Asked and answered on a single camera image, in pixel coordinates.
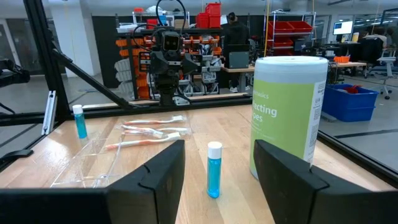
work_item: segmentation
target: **floor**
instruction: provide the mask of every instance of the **floor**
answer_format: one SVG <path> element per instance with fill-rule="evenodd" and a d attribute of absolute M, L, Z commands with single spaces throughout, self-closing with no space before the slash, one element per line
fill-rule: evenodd
<path fill-rule="evenodd" d="M 100 75 L 94 78 L 102 82 Z M 380 87 L 380 82 L 374 77 L 369 77 L 366 80 L 361 77 L 345 77 L 345 79 L 345 83 L 363 85 L 365 88 L 378 90 Z M 78 77 L 63 77 L 63 81 L 71 107 L 75 104 L 111 102 Z M 398 79 L 389 80 L 388 84 L 398 88 Z M 113 91 L 120 97 L 128 98 L 118 90 Z M 220 93 L 226 94 L 229 93 L 229 90 L 222 88 Z M 44 77 L 32 77 L 29 83 L 0 88 L 0 102 L 12 108 L 16 113 L 44 111 L 47 94 L 48 89 Z M 396 162 L 398 161 L 398 151 L 395 147 L 398 138 L 397 114 L 398 89 L 396 92 L 393 90 L 390 100 L 385 100 L 382 95 L 377 97 L 372 120 L 344 123 L 338 120 L 329 122 L 323 119 L 320 123 L 320 130 L 398 170 L 398 162 Z M 9 151 L 23 149 L 40 136 L 41 128 L 41 124 L 0 127 L 0 157 Z"/>
<path fill-rule="evenodd" d="M 379 91 L 380 81 L 375 77 L 344 76 L 345 83 L 362 85 Z M 398 170 L 398 79 L 388 80 L 388 85 L 397 88 L 391 89 L 390 100 L 385 100 L 384 95 L 378 95 L 376 108 L 370 121 L 329 122 L 322 119 L 320 130 L 338 138 L 341 142 L 373 157 L 381 163 Z"/>

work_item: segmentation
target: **white bottle cap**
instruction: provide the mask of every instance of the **white bottle cap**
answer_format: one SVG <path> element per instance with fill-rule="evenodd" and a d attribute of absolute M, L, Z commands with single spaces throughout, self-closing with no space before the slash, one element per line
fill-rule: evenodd
<path fill-rule="evenodd" d="M 209 142 L 207 147 L 207 157 L 209 157 L 209 159 L 221 159 L 223 145 L 220 142 Z"/>
<path fill-rule="evenodd" d="M 83 113 L 83 107 L 82 105 L 73 105 L 73 114 L 82 114 Z"/>

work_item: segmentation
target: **green label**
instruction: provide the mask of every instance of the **green label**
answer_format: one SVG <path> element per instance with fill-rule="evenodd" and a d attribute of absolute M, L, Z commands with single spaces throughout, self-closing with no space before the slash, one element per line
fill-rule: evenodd
<path fill-rule="evenodd" d="M 255 139 L 265 140 L 304 159 L 315 85 L 255 80 L 251 128 L 252 171 L 255 170 Z"/>

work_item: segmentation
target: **blue bottle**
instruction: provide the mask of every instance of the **blue bottle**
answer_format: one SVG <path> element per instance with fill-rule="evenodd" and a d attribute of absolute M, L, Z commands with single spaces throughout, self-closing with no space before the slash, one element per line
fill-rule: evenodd
<path fill-rule="evenodd" d="M 73 105 L 73 114 L 75 115 L 77 133 L 80 139 L 87 137 L 85 115 L 83 114 L 83 107 L 81 105 Z"/>
<path fill-rule="evenodd" d="M 207 152 L 207 194 L 212 198 L 220 196 L 221 152 L 220 142 L 209 142 Z"/>

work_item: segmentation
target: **disinfecting wipes canister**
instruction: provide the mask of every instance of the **disinfecting wipes canister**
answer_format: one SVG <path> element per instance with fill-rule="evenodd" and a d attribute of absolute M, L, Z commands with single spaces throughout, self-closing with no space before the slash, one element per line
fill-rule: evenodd
<path fill-rule="evenodd" d="M 328 60 L 320 57 L 266 57 L 256 61 L 250 158 L 255 177 L 256 139 L 312 162 L 327 70 Z"/>

